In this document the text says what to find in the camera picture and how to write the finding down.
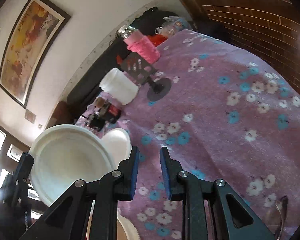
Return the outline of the white foam bowl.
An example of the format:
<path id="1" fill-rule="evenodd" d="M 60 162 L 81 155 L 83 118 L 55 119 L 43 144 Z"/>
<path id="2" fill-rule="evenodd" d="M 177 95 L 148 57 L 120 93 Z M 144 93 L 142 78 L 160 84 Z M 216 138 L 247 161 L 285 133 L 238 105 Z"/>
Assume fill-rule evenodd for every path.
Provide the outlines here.
<path id="1" fill-rule="evenodd" d="M 130 157 L 132 145 L 126 130 L 122 128 L 112 129 L 102 137 L 101 141 L 111 156 L 115 168 L 118 168 L 121 161 Z"/>
<path id="2" fill-rule="evenodd" d="M 29 154 L 34 159 L 30 182 L 46 206 L 51 206 L 75 181 L 99 180 L 115 169 L 101 139 L 75 125 L 45 130 L 34 141 Z"/>

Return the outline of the white plastic jar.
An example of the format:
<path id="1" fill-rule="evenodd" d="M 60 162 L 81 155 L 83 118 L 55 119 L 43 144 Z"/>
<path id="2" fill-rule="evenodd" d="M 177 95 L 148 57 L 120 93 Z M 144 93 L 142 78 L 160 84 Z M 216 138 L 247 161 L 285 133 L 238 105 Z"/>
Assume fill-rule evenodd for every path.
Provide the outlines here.
<path id="1" fill-rule="evenodd" d="M 99 87 L 122 105 L 127 105 L 137 96 L 139 88 L 118 68 L 111 69 L 101 80 Z"/>

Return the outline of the purple floral tablecloth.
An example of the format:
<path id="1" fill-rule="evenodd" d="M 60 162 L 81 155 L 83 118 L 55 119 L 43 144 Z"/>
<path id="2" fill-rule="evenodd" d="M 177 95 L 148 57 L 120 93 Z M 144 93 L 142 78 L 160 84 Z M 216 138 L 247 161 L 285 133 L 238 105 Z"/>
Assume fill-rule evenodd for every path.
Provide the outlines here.
<path id="1" fill-rule="evenodd" d="M 274 231 L 275 203 L 288 197 L 282 238 L 300 225 L 300 95 L 246 50 L 183 30 L 158 47 L 155 81 L 169 93 L 154 102 L 142 86 L 116 128 L 140 151 L 136 194 L 120 202 L 141 239 L 180 239 L 182 204 L 164 191 L 159 152 L 199 179 L 224 179 Z"/>

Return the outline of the black device left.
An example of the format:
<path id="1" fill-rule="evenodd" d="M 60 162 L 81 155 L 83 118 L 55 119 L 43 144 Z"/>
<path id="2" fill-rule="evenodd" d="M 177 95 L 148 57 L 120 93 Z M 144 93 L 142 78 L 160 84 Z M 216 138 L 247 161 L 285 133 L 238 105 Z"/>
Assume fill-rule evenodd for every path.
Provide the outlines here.
<path id="1" fill-rule="evenodd" d="M 99 115 L 93 113 L 89 115 L 81 115 L 85 119 L 85 125 L 90 129 L 100 132 L 104 128 L 106 121 L 99 117 Z"/>

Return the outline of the brown wooden cabinet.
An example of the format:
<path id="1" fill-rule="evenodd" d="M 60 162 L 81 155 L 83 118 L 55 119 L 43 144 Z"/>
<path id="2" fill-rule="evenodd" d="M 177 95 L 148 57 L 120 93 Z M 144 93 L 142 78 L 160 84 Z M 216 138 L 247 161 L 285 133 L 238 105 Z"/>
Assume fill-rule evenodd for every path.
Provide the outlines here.
<path id="1" fill-rule="evenodd" d="M 300 14 L 289 0 L 179 0 L 194 21 L 223 25 L 230 43 L 259 56 L 300 93 Z"/>

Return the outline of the cream ribbed plastic bowl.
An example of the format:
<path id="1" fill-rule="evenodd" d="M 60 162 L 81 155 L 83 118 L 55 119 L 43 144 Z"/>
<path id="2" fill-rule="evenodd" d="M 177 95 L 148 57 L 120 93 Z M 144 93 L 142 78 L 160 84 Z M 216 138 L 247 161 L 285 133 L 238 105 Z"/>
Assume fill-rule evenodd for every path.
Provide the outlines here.
<path id="1" fill-rule="evenodd" d="M 117 215 L 117 240 L 140 240 L 140 235 L 133 223 Z"/>

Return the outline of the red plastic bag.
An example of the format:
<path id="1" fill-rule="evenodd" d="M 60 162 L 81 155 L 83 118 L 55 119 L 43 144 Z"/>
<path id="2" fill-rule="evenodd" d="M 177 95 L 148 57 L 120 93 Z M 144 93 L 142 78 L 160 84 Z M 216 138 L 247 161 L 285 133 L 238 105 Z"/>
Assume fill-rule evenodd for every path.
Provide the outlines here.
<path id="1" fill-rule="evenodd" d="M 160 44 L 162 44 L 167 40 L 166 37 L 159 34 L 147 35 L 147 37 L 155 47 L 159 46 Z"/>

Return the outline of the pink sleeved bottle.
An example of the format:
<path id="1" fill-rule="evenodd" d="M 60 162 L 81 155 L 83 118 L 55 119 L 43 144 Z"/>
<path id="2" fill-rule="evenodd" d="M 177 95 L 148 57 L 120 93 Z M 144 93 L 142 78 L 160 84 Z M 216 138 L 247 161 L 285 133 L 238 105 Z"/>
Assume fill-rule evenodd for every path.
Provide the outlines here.
<path id="1" fill-rule="evenodd" d="M 148 63 L 153 64 L 160 59 L 160 52 L 150 41 L 150 39 L 143 35 L 139 29 L 134 28 L 131 25 L 123 25 L 117 33 L 121 36 L 127 49 L 139 54 Z"/>

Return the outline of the black phone stand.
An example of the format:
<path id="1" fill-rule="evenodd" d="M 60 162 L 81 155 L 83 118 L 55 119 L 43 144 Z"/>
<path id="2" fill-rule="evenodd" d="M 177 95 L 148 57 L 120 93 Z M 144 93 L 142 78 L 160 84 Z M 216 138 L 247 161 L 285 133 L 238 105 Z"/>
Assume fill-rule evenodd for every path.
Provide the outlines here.
<path id="1" fill-rule="evenodd" d="M 138 85 L 149 85 L 147 99 L 156 102 L 163 99 L 171 90 L 172 81 L 163 77 L 154 81 L 153 75 L 157 72 L 149 62 L 136 52 L 131 52 L 122 62 L 120 67 L 131 76 Z"/>

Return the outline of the black sofa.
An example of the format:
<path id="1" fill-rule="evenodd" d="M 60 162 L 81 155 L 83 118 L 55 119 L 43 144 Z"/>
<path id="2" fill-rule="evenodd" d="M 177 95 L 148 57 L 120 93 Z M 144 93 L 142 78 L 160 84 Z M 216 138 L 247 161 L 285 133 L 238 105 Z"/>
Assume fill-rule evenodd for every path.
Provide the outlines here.
<path id="1" fill-rule="evenodd" d="M 144 35 L 152 36 L 155 34 L 157 27 L 165 22 L 165 17 L 175 15 L 176 13 L 174 12 L 163 11 L 153 7 L 145 11 L 140 17 L 135 18 L 130 26 L 139 29 Z M 74 115 L 84 112 L 87 105 L 101 92 L 99 84 L 107 72 L 114 67 L 120 68 L 116 58 L 120 56 L 124 60 L 129 54 L 130 50 L 127 49 L 127 45 L 121 36 L 117 34 L 111 45 L 94 61 L 86 74 L 83 75 L 68 95 L 66 101 L 69 111 Z"/>

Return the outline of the framed wall painting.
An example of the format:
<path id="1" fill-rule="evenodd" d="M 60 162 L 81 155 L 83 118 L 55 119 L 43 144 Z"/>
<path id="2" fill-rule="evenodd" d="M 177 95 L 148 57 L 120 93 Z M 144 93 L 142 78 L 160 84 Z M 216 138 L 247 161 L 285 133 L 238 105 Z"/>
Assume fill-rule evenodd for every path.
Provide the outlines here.
<path id="1" fill-rule="evenodd" d="M 28 0 L 6 43 L 0 88 L 26 108 L 34 79 L 57 35 L 71 16 L 49 0 Z"/>

